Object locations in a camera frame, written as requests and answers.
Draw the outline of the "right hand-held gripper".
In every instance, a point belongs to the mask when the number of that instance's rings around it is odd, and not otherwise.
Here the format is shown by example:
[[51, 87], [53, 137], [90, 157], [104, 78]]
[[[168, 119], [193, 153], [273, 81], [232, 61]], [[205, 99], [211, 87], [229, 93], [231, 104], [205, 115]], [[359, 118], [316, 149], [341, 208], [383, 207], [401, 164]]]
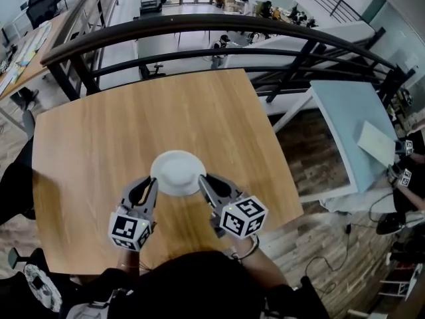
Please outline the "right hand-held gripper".
[[[239, 186], [220, 175], [200, 175], [198, 184], [205, 201], [214, 210], [218, 209], [219, 197], [237, 198], [244, 195]], [[262, 229], [267, 216], [266, 206], [256, 196], [249, 196], [224, 206], [218, 215], [210, 218], [210, 223], [217, 237], [228, 233], [245, 239]]]

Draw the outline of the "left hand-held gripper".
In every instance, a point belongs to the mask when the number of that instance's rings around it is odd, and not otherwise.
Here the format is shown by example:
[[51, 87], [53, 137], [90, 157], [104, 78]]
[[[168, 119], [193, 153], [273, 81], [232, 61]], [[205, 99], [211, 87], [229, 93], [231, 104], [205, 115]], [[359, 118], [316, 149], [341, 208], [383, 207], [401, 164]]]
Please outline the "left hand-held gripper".
[[[143, 205], [138, 205], [146, 189]], [[153, 212], [158, 190], [158, 180], [149, 176], [124, 187], [121, 203], [111, 213], [108, 227], [108, 236], [115, 246], [129, 251], [141, 250], [156, 224]]]

